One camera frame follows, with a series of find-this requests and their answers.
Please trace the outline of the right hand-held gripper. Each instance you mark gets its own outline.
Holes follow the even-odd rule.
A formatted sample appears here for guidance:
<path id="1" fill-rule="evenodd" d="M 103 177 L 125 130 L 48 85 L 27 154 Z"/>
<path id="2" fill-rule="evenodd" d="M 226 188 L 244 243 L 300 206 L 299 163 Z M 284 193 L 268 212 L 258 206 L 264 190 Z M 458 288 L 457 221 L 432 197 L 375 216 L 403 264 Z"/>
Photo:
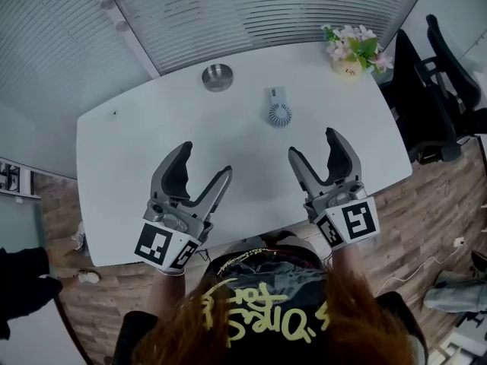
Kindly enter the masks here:
<path id="1" fill-rule="evenodd" d="M 331 249 L 341 249 L 379 234 L 380 226 L 375 200 L 360 182 L 358 155 L 333 128 L 326 129 L 326 140 L 330 148 L 326 181 L 294 146 L 288 149 L 288 160 L 300 187 L 307 193 L 304 208 L 309 221 Z"/>

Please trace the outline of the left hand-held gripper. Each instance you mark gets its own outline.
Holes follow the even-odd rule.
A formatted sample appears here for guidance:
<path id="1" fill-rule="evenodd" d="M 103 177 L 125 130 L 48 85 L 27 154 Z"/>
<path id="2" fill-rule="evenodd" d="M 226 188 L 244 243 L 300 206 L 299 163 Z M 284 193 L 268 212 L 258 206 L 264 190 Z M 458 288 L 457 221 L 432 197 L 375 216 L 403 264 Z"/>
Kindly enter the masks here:
<path id="1" fill-rule="evenodd" d="M 187 161 L 193 143 L 186 141 L 172 150 L 151 178 L 151 199 L 189 200 Z M 190 205 L 189 214 L 153 201 L 143 217 L 142 231 L 135 255 L 163 274 L 182 274 L 186 263 L 206 242 L 213 224 L 208 221 L 215 212 L 232 179 L 233 170 L 226 166 L 216 173 L 200 196 Z"/>

